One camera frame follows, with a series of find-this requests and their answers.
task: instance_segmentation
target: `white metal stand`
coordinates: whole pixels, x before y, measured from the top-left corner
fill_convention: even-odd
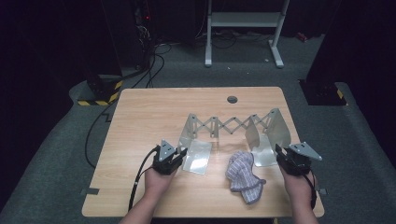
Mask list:
[[[274,40],[269,40],[268,44],[274,55],[276,67],[283,68],[285,65],[276,45],[286,18],[289,1],[285,0],[280,12],[212,12],[212,0],[209,0],[205,66],[212,65],[212,27],[276,27]]]

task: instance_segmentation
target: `dark background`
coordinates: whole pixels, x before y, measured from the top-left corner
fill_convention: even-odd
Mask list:
[[[250,7],[240,1],[214,2],[215,8],[224,10],[251,10],[257,4],[268,10],[278,7],[259,0],[252,0]],[[327,33],[307,78],[319,83],[346,82],[395,164],[391,145],[396,127],[392,117],[396,112],[395,2],[344,0],[337,10],[339,3],[291,0],[282,35]],[[194,4],[189,5],[196,14],[189,17],[194,29],[190,36],[196,34],[203,14],[196,7],[202,2]],[[120,76],[122,69],[142,63],[129,8],[129,1],[117,5],[105,0],[0,3],[2,208],[42,141],[73,104],[70,88],[87,74]]]

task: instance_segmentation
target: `crumpled cloth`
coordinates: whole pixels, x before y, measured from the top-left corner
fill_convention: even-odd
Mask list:
[[[238,151],[233,154],[228,163],[226,176],[231,179],[232,192],[241,192],[247,204],[257,202],[262,196],[265,179],[259,179],[252,173],[253,154]]]

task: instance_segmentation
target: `wooden table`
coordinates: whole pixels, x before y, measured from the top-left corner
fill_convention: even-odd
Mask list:
[[[236,96],[236,104],[227,102]],[[165,139],[177,146],[178,138],[190,113],[207,120],[217,116],[224,121],[241,120],[257,114],[261,118],[279,108],[286,121],[291,143],[300,143],[283,92],[278,87],[133,89],[120,95],[99,162],[93,174],[91,189],[82,208],[86,217],[123,217],[128,210],[134,178],[142,160]],[[277,165],[253,167],[253,174],[266,179],[262,197],[247,205],[241,193],[230,191],[225,176],[228,159],[238,150],[249,150],[245,129],[229,134],[219,130],[219,141],[208,133],[198,133],[198,140],[213,142],[204,175],[177,171],[170,189],[163,196],[155,217],[290,217],[289,196]],[[140,179],[134,202],[144,192]],[[324,214],[318,197],[316,216]]]

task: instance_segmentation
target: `gray carpet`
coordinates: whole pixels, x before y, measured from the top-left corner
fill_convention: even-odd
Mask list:
[[[325,215],[321,223],[396,223],[396,172],[377,143],[347,84],[337,83],[346,106],[308,105],[298,83],[304,79],[322,41],[306,43],[281,37],[278,48],[285,67],[277,69],[261,37],[216,40],[213,65],[205,68],[205,48],[184,45],[158,47],[164,57],[163,70],[153,79],[154,88],[278,86],[289,104],[302,141],[322,157],[313,169],[319,183],[329,191],[322,196]],[[157,58],[153,74],[161,66]],[[133,70],[125,69],[125,74]],[[142,75],[127,79],[132,87]],[[136,87],[145,88],[148,78]],[[76,101],[84,83],[70,91]],[[116,105],[108,109],[110,118]],[[25,171],[19,185],[0,215],[0,223],[117,223],[119,217],[88,218],[81,214],[84,189],[93,169],[84,157],[84,144],[102,106],[75,104],[53,128]],[[94,124],[88,144],[89,158],[96,163],[109,122],[102,116]],[[281,218],[280,223],[291,223]]]

